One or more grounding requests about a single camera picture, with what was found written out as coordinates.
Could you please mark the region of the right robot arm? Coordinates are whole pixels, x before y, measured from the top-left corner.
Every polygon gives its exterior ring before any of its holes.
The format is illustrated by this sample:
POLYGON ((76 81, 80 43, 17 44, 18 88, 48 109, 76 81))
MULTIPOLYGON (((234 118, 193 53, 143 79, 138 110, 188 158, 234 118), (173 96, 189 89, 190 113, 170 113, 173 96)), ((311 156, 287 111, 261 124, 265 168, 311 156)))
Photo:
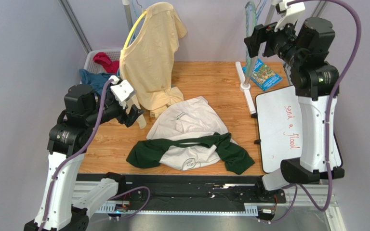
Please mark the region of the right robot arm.
POLYGON ((291 68, 291 81, 301 109, 303 140, 301 156, 283 160, 279 169, 262 177, 267 191, 290 184, 308 184, 321 179, 343 178, 342 159, 336 155, 333 114, 339 92, 339 72, 326 61, 335 38, 330 21, 305 20, 299 32, 293 24, 277 29, 276 23, 257 25, 244 39, 250 57, 265 43, 264 56, 277 55, 291 68))

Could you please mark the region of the green plastic hanger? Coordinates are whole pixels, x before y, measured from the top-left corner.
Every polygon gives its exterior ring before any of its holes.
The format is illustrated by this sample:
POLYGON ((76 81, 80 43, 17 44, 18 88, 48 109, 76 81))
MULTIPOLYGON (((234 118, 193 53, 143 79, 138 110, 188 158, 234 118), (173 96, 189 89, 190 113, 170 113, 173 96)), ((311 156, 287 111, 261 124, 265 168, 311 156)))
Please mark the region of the green plastic hanger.
MULTIPOLYGON (((253 0, 249 0, 245 5, 245 28, 246 28, 246 37, 251 37, 254 31, 254 28, 257 26, 257 9, 256 4, 253 0)), ((246 65, 245 65, 245 75, 251 74, 249 69, 252 66, 252 60, 249 55, 249 45, 246 46, 246 65)))

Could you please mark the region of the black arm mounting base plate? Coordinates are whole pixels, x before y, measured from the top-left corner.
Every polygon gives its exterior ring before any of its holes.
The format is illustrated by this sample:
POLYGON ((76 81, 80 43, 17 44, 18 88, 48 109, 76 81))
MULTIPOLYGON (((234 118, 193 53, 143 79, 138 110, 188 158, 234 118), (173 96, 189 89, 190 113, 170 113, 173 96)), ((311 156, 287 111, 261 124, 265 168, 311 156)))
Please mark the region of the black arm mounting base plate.
POLYGON ((283 190, 265 192, 258 176, 126 175, 118 193, 129 209, 145 211, 242 212, 245 204, 286 203, 283 190))

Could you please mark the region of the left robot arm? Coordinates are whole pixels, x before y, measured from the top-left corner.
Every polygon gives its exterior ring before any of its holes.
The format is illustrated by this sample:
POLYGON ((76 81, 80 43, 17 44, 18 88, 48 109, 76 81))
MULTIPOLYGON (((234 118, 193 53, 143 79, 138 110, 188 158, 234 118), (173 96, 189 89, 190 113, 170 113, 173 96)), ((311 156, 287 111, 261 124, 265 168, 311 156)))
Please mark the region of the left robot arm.
POLYGON ((143 114, 127 106, 135 90, 126 80, 110 79, 101 96, 88 84, 69 88, 65 110, 50 130, 49 168, 43 200, 26 231, 84 231, 93 214, 110 198, 126 189, 123 175, 109 172, 80 199, 73 194, 80 165, 101 124, 116 119, 130 127, 143 114))

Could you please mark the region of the green and white t-shirt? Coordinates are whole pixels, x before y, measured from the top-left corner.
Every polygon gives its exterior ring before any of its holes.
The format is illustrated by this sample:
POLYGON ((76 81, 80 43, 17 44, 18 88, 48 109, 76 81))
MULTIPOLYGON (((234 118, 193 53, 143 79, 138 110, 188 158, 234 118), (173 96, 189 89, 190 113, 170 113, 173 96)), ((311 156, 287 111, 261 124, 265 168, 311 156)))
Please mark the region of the green and white t-shirt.
POLYGON ((161 164, 188 171, 223 161, 227 171, 242 174, 254 165, 249 153, 232 138, 228 128, 202 97, 176 103, 155 121, 126 161, 137 168, 161 164))

